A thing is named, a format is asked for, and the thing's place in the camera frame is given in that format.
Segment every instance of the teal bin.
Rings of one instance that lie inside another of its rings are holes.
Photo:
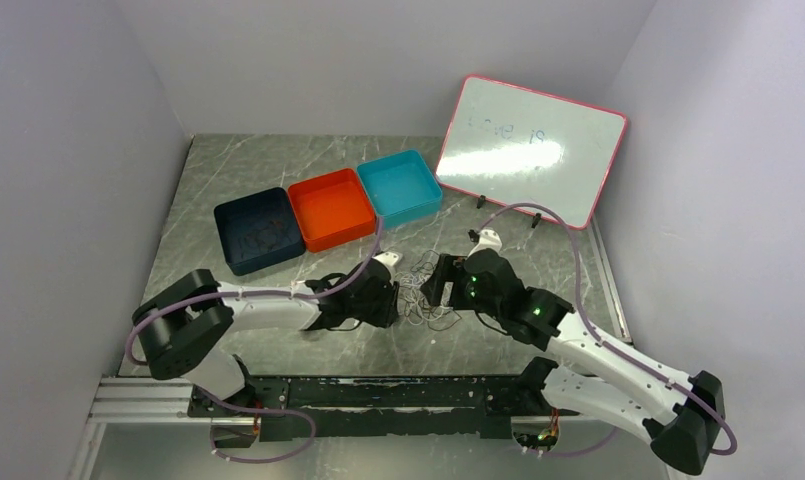
[[[416,150],[362,163],[357,172],[385,229],[440,210],[443,190]]]

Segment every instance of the gray marble surface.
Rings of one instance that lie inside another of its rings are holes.
[[[215,206],[271,187],[283,186],[406,149],[422,153],[434,169],[442,139],[437,137],[199,135],[193,141],[172,208],[164,225],[145,298],[190,270],[210,269],[214,277],[252,286],[286,286],[292,280],[348,272],[369,251],[373,236],[243,276],[232,275],[223,258]],[[427,249],[465,255],[467,230],[493,211],[475,208],[476,199],[444,188],[441,211],[385,232],[384,250],[401,252],[407,270]],[[493,224],[503,239],[501,255],[527,285],[574,298],[574,266],[566,234],[531,217],[509,212]],[[583,298],[592,320],[615,328],[610,280],[602,275],[598,246],[589,230],[578,232],[583,260]],[[540,352],[482,327],[470,314],[452,328],[435,332],[402,318],[389,329],[364,325],[354,332],[296,332],[280,329],[240,332],[220,343],[237,353],[253,374],[436,375],[519,373]],[[451,317],[432,323],[445,328]],[[137,354],[141,355],[138,345]],[[145,367],[124,360],[120,375],[148,376]]]

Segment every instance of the white plastic piece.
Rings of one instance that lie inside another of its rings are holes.
[[[373,259],[387,267],[390,272],[390,278],[396,276],[396,266],[402,261],[402,254],[398,252],[384,252],[374,256]]]
[[[219,291],[239,291],[241,288],[220,282]],[[225,298],[223,303],[234,310],[234,324],[227,334],[261,328],[289,328],[304,330],[320,316],[319,301],[290,298],[292,293],[313,294],[313,290],[299,283],[291,288],[268,288],[286,292],[287,295],[264,295],[259,297]]]
[[[245,385],[237,360],[216,346],[196,368],[182,375],[182,378],[204,388],[217,398],[228,398]]]
[[[476,243],[476,246],[470,250],[470,255],[479,250],[484,250],[485,248],[494,250],[496,253],[499,253],[499,250],[502,249],[502,239],[499,238],[499,234],[496,233],[496,230],[492,228],[485,228],[479,232],[479,241]]]
[[[648,410],[649,415],[661,424],[666,425],[676,418],[673,406],[677,403],[684,405],[687,397],[666,388],[665,382],[657,380],[596,343],[577,314],[571,313],[565,316],[558,324],[558,330],[561,334],[549,340],[547,353],[587,368]],[[676,383],[690,388],[687,373],[662,365],[600,328],[596,328],[595,331],[605,342],[659,370]]]
[[[648,411],[599,378],[583,377],[566,367],[558,367],[547,375],[541,393],[555,408],[597,418],[646,443],[651,440],[643,427],[643,421],[649,418]]]

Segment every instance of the cable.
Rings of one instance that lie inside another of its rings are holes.
[[[723,431],[726,432],[726,436],[729,437],[729,447],[728,448],[722,449],[722,450],[712,448],[711,453],[713,453],[715,455],[731,455],[731,454],[735,453],[735,451],[737,451],[737,449],[738,449],[738,439],[737,439],[737,437],[735,437],[734,432],[732,432],[732,427],[730,427],[729,424],[726,423],[726,420],[719,413],[717,413],[717,410],[711,408],[711,406],[708,405],[705,402],[705,400],[699,398],[695,393],[691,392],[687,388],[685,388],[685,387],[679,385],[678,383],[674,382],[671,378],[667,377],[666,375],[662,374],[661,372],[658,372],[657,370],[655,370],[654,368],[650,367],[649,365],[644,364],[640,360],[632,357],[631,355],[629,355],[628,353],[624,352],[623,350],[621,350],[617,346],[608,343],[596,331],[596,326],[593,323],[591,323],[590,319],[588,318],[587,311],[585,311],[585,306],[582,304],[582,265],[581,265],[581,257],[579,255],[579,243],[576,241],[576,235],[573,233],[573,230],[567,225],[567,223],[564,221],[563,218],[558,216],[558,214],[556,214],[552,210],[550,210],[550,209],[548,209],[548,208],[546,208],[546,207],[544,207],[542,205],[538,205],[536,203],[525,203],[525,202],[514,203],[514,204],[511,204],[511,205],[506,205],[506,206],[500,208],[499,210],[497,210],[492,215],[490,215],[488,217],[488,219],[485,220],[485,222],[481,224],[481,226],[479,227],[478,231],[481,232],[482,229],[484,229],[485,227],[490,225],[490,223],[494,219],[496,219],[496,217],[498,217],[499,215],[502,215],[503,213],[507,212],[508,210],[513,210],[515,208],[521,208],[521,207],[535,208],[535,209],[541,210],[542,212],[548,214],[550,217],[554,218],[555,221],[557,221],[558,224],[561,225],[561,227],[563,227],[564,230],[567,232],[567,237],[570,239],[570,246],[573,249],[573,259],[574,259],[575,264],[576,264],[576,287],[575,287],[576,310],[579,312],[579,318],[581,318],[582,323],[585,326],[585,329],[587,329],[587,331],[590,333],[591,337],[593,337],[593,339],[597,343],[602,345],[604,348],[607,348],[608,350],[613,352],[618,357],[620,357],[623,360],[631,363],[632,365],[634,365],[638,369],[646,372],[647,374],[649,374],[653,378],[657,379],[658,381],[663,382],[666,385],[669,385],[670,387],[675,389],[677,392],[679,392],[679,393],[685,395],[686,397],[688,397],[690,400],[693,400],[694,403],[699,405],[699,407],[701,409],[703,409],[706,413],[708,413],[708,415],[715,422],[717,422],[718,425],[720,425],[720,428],[722,428]]]
[[[363,325],[363,323],[364,323],[364,322],[362,322],[362,321],[360,321],[360,320],[357,320],[357,321],[356,321],[356,323],[355,323],[355,326],[354,326],[354,327],[351,327],[351,328],[329,328],[329,329],[328,329],[328,331],[329,331],[329,332],[353,332],[353,331],[355,331],[355,330],[356,330],[358,327],[360,327],[361,325]]]
[[[434,272],[434,263],[426,260],[429,254],[440,256],[435,250],[426,250],[409,272],[401,272],[396,276],[396,281],[399,282],[399,315],[414,326],[440,320],[452,313],[452,308],[445,305],[435,307],[429,305],[425,295],[420,291],[420,287]],[[419,318],[420,321],[414,321],[413,317]]]
[[[452,322],[452,324],[449,325],[448,327],[434,328],[434,327],[431,326],[431,322],[426,323],[426,327],[428,327],[428,329],[431,330],[432,332],[445,332],[445,331],[449,330],[450,328],[454,327],[458,322],[460,322],[461,320],[464,319],[464,317],[462,317],[458,312],[453,311],[452,313],[457,315],[458,318],[454,322]]]
[[[310,417],[310,415],[300,412],[298,410],[289,410],[289,409],[277,409],[277,408],[248,408],[248,407],[239,407],[237,405],[232,405],[230,403],[226,403],[216,396],[214,396],[211,392],[203,388],[199,388],[202,393],[204,393],[208,398],[211,399],[212,402],[216,403],[222,408],[227,408],[229,410],[233,410],[239,413],[249,413],[253,415],[291,415],[294,417],[304,418],[305,421],[308,422],[308,425],[311,427],[311,433],[308,435],[308,438],[299,445],[298,447],[294,448],[293,450],[278,455],[271,458],[243,458],[243,457],[234,457],[231,455],[227,455],[219,451],[216,446],[216,442],[214,441],[214,429],[211,429],[210,433],[210,441],[211,441],[211,453],[216,455],[217,457],[227,461],[227,462],[235,462],[235,463],[249,463],[249,464],[260,464],[260,463],[275,463],[280,462],[282,460],[287,460],[288,458],[295,457],[299,455],[303,451],[305,451],[308,447],[314,443],[314,439],[317,436],[317,424],[314,422],[314,419]]]
[[[498,329],[498,328],[496,328],[496,327],[492,327],[492,326],[488,325],[488,324],[487,324],[487,322],[485,322],[485,321],[484,321],[484,320],[481,318],[481,315],[479,315],[479,312],[477,312],[477,311],[473,311],[473,313],[476,315],[476,318],[478,318],[478,319],[479,319],[479,323],[481,323],[481,324],[482,324],[482,325],[484,325],[485,327],[487,327],[487,328],[489,328],[489,329],[493,330],[493,331],[494,331],[494,332],[496,332],[496,333],[501,333],[502,335],[508,335],[508,332],[503,332],[502,330],[500,330],[500,329]]]
[[[333,295],[333,294],[343,290],[344,288],[348,287],[350,284],[352,284],[352,282],[355,281],[356,278],[358,278],[358,276],[360,276],[364,272],[364,270],[367,268],[367,264],[378,253],[378,250],[379,250],[380,245],[381,245],[381,234],[382,234],[383,229],[384,229],[384,218],[381,217],[381,216],[376,216],[376,231],[375,231],[376,240],[375,240],[375,243],[373,244],[373,248],[372,248],[372,250],[370,250],[370,253],[368,253],[367,256],[364,257],[364,260],[361,262],[361,264],[358,266],[358,268],[355,270],[355,272],[352,275],[349,276],[349,278],[347,278],[346,280],[338,283],[334,287],[332,287],[332,288],[330,288],[328,290],[324,290],[324,291],[322,291],[320,293],[317,293],[317,294],[310,294],[309,295],[309,294],[304,294],[304,293],[296,293],[296,294],[292,294],[292,296],[295,297],[295,298],[302,299],[302,300],[316,300],[316,299],[319,299],[319,298],[327,297],[329,295]],[[172,304],[172,305],[170,305],[168,307],[164,307],[161,310],[157,310],[157,311],[154,311],[154,312],[150,313],[149,316],[146,317],[145,319],[143,319],[142,322],[140,322],[137,325],[135,325],[134,328],[131,329],[131,333],[128,334],[128,338],[125,340],[125,356],[128,357],[128,361],[131,362],[133,365],[138,365],[138,366],[146,366],[146,365],[148,365],[148,363],[146,363],[145,361],[139,360],[134,356],[133,347],[134,347],[134,339],[137,338],[137,336],[140,335],[140,332],[142,332],[152,322],[154,322],[158,318],[163,317],[164,315],[168,315],[168,314],[170,314],[172,312],[175,312],[175,311],[178,311],[178,310],[183,310],[183,309],[189,307],[190,305],[194,305],[194,304],[197,304],[197,303],[200,303],[200,302],[205,302],[205,301],[208,301],[208,300],[216,300],[216,299],[220,299],[220,298],[234,298],[234,297],[237,297],[239,295],[240,295],[239,292],[206,293],[204,295],[198,295],[198,296],[195,296],[195,297],[191,297],[191,298],[182,300],[182,301],[180,301],[178,303],[174,303],[174,304]],[[261,296],[290,297],[291,293],[286,292],[286,291],[281,291],[281,290],[260,289],[260,290],[244,291],[243,296],[244,297],[261,297]]]

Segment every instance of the red tray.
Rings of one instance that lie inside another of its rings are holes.
[[[375,231],[375,212],[351,168],[287,189],[308,251],[321,252]]]

